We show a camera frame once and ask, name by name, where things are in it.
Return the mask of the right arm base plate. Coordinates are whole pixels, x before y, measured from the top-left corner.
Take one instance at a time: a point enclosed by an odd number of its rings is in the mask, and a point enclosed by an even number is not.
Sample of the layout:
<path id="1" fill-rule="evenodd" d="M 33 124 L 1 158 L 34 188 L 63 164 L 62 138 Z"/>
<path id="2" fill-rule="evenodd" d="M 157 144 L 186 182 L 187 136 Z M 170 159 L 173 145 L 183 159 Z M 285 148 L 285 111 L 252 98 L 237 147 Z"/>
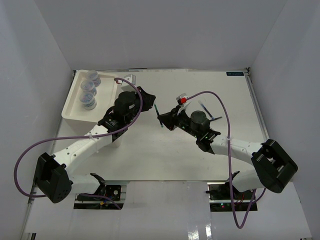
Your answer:
<path id="1" fill-rule="evenodd" d="M 209 206 L 212 213 L 232 212 L 230 189 L 228 184 L 208 184 L 205 191 L 209 197 Z M 236 212 L 245 212 L 249 206 L 253 190 L 245 192 L 233 191 L 233 202 Z"/>

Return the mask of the clear jar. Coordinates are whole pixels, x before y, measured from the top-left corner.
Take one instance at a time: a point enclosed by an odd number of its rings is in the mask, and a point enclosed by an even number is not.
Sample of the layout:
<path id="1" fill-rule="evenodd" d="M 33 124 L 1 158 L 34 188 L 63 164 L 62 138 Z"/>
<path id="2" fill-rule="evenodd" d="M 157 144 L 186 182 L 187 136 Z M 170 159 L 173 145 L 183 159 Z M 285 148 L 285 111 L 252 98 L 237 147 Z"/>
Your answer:
<path id="1" fill-rule="evenodd" d="M 85 93 L 91 93 L 94 96 L 97 94 L 97 89 L 93 81 L 85 79 L 81 82 L 80 88 Z"/>
<path id="2" fill-rule="evenodd" d="M 86 79 L 92 81 L 95 87 L 98 87 L 101 84 L 101 78 L 96 70 L 89 70 L 86 73 Z"/>
<path id="3" fill-rule="evenodd" d="M 88 111 L 93 110 L 97 106 L 95 96 L 91 92 L 83 92 L 79 97 L 79 101 L 83 108 Z"/>

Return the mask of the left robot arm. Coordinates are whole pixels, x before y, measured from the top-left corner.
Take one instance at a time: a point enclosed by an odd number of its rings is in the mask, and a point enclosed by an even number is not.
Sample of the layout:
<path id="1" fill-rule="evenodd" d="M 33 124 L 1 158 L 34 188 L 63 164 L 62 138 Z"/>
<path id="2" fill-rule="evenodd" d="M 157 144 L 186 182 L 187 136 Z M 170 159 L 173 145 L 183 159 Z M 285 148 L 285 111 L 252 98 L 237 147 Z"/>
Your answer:
<path id="1" fill-rule="evenodd" d="M 33 182 L 56 204 L 69 194 L 89 194 L 99 200 L 105 196 L 104 179 L 96 173 L 75 175 L 78 166 L 99 149 L 119 139 L 132 123 L 138 112 L 151 109 L 155 95 L 138 91 L 123 91 L 114 105 L 83 139 L 79 139 L 53 155 L 43 153 L 37 161 Z"/>

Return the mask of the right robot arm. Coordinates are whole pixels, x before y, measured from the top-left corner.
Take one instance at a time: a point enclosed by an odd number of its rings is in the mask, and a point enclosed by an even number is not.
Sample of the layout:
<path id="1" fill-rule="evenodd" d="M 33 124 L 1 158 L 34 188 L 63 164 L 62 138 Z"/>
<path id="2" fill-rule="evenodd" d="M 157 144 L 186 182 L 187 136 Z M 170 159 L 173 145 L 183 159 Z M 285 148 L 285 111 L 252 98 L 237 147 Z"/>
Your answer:
<path id="1" fill-rule="evenodd" d="M 277 141 L 268 139 L 259 143 L 227 138 L 211 129 L 210 120 L 203 111 L 187 115 L 185 110 L 172 109 L 157 118 L 170 131 L 179 128 L 195 137 L 196 145 L 203 152 L 231 156 L 253 167 L 236 171 L 229 177 L 231 183 L 225 187 L 225 192 L 233 200 L 253 189 L 265 188 L 279 194 L 298 171 L 297 164 Z"/>

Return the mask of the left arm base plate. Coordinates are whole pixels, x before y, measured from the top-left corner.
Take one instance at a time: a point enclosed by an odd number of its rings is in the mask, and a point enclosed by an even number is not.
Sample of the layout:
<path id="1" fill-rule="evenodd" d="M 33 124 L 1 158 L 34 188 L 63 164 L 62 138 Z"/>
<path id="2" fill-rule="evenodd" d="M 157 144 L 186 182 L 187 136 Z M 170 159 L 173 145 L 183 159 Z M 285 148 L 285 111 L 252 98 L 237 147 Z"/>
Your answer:
<path id="1" fill-rule="evenodd" d="M 126 199 L 126 185 L 106 185 L 96 193 L 76 195 L 76 210 L 121 210 Z"/>

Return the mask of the dark green pen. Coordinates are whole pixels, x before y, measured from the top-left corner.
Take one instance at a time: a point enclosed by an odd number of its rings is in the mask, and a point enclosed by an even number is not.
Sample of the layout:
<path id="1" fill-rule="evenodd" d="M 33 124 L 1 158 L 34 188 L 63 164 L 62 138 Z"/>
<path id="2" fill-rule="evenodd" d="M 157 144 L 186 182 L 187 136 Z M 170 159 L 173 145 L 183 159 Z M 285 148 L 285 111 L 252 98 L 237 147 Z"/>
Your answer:
<path id="1" fill-rule="evenodd" d="M 159 113 L 159 110 L 158 110 L 157 104 L 156 104 L 156 103 L 154 103 L 153 105 L 154 105 L 154 109 L 155 109 L 155 112 L 156 112 L 156 115 L 157 115 L 157 119 L 158 119 L 158 121 L 159 121 L 159 123 L 160 123 L 160 126 L 161 126 L 161 128 L 163 128 L 163 127 L 164 127 L 164 125 L 163 125 L 163 123 L 161 122 L 161 120 L 159 120 L 160 113 Z"/>

